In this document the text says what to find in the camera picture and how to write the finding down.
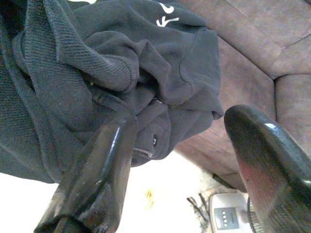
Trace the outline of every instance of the upholstered sofa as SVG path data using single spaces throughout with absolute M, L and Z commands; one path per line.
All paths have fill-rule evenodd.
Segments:
M 224 110 L 247 104 L 281 124 L 311 157 L 309 0 L 179 0 L 219 36 Z M 244 190 L 224 120 L 176 150 Z

